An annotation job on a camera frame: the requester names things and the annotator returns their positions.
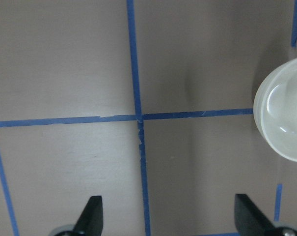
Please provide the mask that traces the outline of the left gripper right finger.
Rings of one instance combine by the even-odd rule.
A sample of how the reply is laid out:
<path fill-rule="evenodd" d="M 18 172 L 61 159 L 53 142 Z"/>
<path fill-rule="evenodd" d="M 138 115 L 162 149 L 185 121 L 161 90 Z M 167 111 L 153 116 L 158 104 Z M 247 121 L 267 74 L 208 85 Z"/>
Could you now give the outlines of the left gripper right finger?
<path fill-rule="evenodd" d="M 234 198 L 234 223 L 241 236 L 297 236 L 297 229 L 272 223 L 246 194 Z"/>

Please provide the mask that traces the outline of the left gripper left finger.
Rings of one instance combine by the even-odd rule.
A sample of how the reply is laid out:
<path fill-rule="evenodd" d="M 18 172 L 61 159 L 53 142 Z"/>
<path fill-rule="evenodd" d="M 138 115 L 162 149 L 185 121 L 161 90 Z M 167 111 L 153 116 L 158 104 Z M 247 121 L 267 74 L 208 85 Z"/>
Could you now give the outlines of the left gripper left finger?
<path fill-rule="evenodd" d="M 102 196 L 91 196 L 76 224 L 69 229 L 59 227 L 50 236 L 101 236 L 104 227 Z"/>

